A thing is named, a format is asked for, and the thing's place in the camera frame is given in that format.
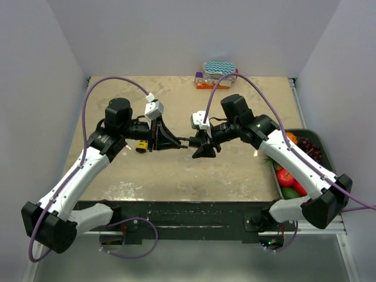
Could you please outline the yellow padlock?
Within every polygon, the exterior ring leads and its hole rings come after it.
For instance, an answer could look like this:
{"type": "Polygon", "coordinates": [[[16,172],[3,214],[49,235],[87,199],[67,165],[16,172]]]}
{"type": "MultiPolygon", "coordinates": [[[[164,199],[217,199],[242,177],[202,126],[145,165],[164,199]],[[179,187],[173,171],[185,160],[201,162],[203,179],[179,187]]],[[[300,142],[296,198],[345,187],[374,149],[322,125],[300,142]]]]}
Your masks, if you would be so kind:
{"type": "Polygon", "coordinates": [[[148,142],[147,141],[140,140],[135,147],[135,151],[137,151],[138,153],[146,153],[147,150],[148,150],[148,142]]]}

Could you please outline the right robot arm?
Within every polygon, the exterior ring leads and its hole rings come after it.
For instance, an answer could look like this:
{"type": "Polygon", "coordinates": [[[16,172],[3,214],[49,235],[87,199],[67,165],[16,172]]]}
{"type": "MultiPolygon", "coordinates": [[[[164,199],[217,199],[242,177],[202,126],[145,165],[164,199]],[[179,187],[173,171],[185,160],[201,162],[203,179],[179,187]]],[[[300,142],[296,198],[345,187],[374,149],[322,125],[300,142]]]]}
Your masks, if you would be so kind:
{"type": "Polygon", "coordinates": [[[252,145],[272,158],[299,182],[307,195],[282,199],[273,203],[262,215],[265,229],[274,231],[288,220],[306,220],[318,229],[325,229],[348,204],[353,181],[329,171],[284,137],[282,129],[267,115],[254,116],[244,97],[233,94],[221,101],[226,121],[213,126],[206,120],[206,111],[191,115],[191,126],[197,131],[189,145],[196,147],[193,158],[215,157],[220,145],[233,139],[252,145]]]}

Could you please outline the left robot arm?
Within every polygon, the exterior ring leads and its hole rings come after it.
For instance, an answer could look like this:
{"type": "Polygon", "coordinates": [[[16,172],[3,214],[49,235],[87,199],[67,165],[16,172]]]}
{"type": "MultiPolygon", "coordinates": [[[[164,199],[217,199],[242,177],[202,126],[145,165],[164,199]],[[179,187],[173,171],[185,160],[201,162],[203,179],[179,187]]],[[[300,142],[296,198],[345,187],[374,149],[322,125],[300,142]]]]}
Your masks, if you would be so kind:
{"type": "Polygon", "coordinates": [[[181,142],[165,126],[164,106],[152,100],[145,106],[144,118],[132,117],[133,110],[125,98],[112,99],[95,131],[89,136],[78,160],[58,184],[36,204],[27,202],[21,215],[27,235],[48,249],[61,254],[76,237],[104,226],[116,230],[122,223],[121,208],[107,200],[92,207],[75,210],[83,192],[127,146],[127,140],[145,140],[147,149],[180,149],[181,142]]]}

